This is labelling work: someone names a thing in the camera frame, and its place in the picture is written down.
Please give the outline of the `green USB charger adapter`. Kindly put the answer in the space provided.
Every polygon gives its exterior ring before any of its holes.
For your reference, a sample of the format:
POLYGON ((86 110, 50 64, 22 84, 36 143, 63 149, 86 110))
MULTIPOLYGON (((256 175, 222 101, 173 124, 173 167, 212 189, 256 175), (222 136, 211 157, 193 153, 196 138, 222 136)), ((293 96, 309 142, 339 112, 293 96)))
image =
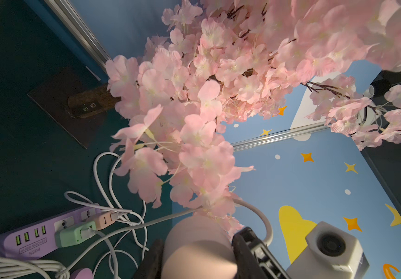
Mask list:
POLYGON ((95 235, 97 230, 94 221, 72 225, 55 233, 55 244, 58 248, 66 248, 83 243, 95 235))

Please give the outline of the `purple power strip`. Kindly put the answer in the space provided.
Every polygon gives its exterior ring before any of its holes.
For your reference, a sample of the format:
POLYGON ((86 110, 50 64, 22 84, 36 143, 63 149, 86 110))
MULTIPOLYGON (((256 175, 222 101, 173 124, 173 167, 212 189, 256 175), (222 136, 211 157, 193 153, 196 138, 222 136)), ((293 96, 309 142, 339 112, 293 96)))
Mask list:
POLYGON ((15 260, 37 260, 58 249, 55 233, 79 224, 100 209, 79 207, 27 226, 0 234, 0 257, 15 260))

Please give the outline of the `pink artificial blossom tree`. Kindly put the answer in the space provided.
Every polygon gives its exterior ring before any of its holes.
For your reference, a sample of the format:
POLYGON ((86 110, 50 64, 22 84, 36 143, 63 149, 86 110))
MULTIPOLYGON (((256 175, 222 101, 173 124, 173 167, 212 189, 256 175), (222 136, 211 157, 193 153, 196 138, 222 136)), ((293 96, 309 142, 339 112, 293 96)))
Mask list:
POLYGON ((401 1, 183 1, 165 9, 167 37, 142 61, 105 64, 116 111, 117 176, 154 208, 163 186, 179 205, 233 236, 235 164, 226 124, 281 113, 295 87, 358 149, 401 143, 401 1))

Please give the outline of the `pink USB charger adapter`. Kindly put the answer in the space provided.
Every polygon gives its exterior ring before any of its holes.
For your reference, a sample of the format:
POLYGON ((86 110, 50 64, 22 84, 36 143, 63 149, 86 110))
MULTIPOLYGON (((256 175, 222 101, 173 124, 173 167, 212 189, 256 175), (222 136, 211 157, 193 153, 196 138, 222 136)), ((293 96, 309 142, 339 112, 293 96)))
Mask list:
POLYGON ((87 219, 88 222, 94 223, 93 229, 103 230, 114 224, 119 219, 118 212, 101 212, 87 219))

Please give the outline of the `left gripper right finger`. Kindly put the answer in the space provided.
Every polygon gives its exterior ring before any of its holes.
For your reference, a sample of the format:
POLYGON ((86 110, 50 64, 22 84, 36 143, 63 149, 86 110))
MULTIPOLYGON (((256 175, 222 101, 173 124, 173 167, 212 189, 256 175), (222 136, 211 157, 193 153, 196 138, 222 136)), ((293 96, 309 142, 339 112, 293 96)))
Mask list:
POLYGON ((235 279, 290 279, 250 227, 236 233, 232 248, 237 264, 235 279))

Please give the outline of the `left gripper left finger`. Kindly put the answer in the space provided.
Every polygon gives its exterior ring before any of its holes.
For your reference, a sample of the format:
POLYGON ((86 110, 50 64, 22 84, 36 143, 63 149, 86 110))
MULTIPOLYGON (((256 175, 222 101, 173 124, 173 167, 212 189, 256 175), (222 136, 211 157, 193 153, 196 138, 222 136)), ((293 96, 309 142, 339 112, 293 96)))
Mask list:
POLYGON ((161 279, 164 241, 157 239, 142 260, 132 279, 161 279))

